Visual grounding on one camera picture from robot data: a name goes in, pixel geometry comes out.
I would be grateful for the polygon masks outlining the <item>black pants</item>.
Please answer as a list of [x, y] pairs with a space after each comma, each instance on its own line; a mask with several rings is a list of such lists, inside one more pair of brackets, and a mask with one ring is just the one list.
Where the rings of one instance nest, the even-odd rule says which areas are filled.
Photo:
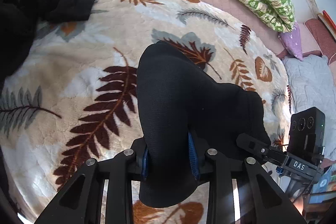
[[240, 134], [270, 143], [264, 106], [256, 92], [217, 83], [167, 42], [152, 44], [143, 52], [137, 99], [149, 154], [139, 199], [150, 207], [173, 206], [197, 188], [189, 160], [190, 133], [236, 160], [248, 157], [236, 144]]

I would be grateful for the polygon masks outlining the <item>light grey quilted blanket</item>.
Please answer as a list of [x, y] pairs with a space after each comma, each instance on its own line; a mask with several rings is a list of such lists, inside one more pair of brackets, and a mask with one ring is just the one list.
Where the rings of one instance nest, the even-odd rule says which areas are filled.
[[316, 107], [325, 114], [325, 157], [335, 161], [335, 86], [327, 57], [310, 55], [302, 61], [286, 57], [282, 62], [288, 75], [294, 112]]

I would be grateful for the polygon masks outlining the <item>leaf pattern fleece blanket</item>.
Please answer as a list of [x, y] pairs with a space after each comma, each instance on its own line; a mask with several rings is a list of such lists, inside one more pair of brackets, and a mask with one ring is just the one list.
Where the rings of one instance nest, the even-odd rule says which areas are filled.
[[158, 41], [216, 82], [257, 92], [272, 144], [288, 144], [288, 76], [254, 26], [200, 0], [96, 0], [87, 21], [38, 24], [1, 89], [9, 195], [29, 221], [86, 159], [109, 159], [142, 135], [136, 70]]

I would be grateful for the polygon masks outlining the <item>purple floral pillow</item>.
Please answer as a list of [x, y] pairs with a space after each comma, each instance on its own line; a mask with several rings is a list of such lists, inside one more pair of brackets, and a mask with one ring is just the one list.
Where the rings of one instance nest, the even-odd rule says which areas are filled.
[[278, 38], [291, 56], [303, 61], [301, 34], [297, 22], [294, 23], [294, 27], [291, 32], [279, 32]]

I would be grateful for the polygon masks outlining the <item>red and white books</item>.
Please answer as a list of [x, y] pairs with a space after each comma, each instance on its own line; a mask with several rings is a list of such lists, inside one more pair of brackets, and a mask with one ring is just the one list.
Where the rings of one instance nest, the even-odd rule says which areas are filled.
[[323, 10], [322, 12], [317, 14], [319, 20], [325, 25], [327, 30], [330, 32], [331, 36], [334, 40], [336, 40], [336, 25], [333, 22], [332, 18], [329, 14]]

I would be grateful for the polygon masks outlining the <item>dark clothes pile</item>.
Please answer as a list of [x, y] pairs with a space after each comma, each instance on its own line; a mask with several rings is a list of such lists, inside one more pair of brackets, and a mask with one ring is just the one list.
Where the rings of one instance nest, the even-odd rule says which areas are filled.
[[86, 21], [95, 1], [1, 0], [1, 83], [13, 75], [29, 55], [40, 21]]

